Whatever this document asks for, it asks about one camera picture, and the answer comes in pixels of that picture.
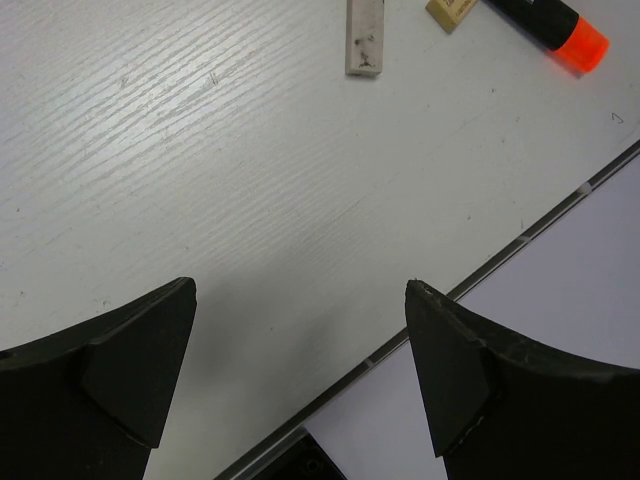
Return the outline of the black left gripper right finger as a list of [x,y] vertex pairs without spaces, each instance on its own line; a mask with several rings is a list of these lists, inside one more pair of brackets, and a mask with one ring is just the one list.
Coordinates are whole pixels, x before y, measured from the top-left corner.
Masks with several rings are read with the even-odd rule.
[[547,346],[412,280],[407,331],[451,479],[635,479],[639,373]]

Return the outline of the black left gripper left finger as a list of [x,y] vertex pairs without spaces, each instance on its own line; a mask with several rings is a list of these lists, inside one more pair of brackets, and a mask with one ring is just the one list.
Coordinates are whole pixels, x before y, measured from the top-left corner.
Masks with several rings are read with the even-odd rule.
[[177,278],[1,353],[4,479],[141,479],[168,418],[196,312]]

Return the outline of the small beige eraser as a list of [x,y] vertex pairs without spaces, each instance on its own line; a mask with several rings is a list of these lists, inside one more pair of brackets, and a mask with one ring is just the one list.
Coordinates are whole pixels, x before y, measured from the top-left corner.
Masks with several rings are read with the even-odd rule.
[[447,34],[451,34],[476,3],[477,0],[429,0],[425,9]]

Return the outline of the grey white eraser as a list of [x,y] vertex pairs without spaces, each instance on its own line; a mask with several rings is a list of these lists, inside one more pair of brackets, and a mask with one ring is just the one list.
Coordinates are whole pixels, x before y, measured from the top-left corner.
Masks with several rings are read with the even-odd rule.
[[377,77],[383,69],[384,0],[346,2],[345,74]]

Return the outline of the orange black highlighter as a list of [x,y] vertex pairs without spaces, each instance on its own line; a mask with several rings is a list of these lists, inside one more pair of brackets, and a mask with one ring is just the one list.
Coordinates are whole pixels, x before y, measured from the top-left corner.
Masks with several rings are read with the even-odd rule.
[[560,0],[490,0],[489,4],[577,74],[592,72],[610,41]]

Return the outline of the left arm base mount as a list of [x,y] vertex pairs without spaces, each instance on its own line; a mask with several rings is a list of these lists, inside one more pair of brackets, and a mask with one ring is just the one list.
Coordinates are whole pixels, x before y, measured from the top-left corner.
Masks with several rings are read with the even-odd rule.
[[347,477],[304,428],[295,430],[237,479],[346,480]]

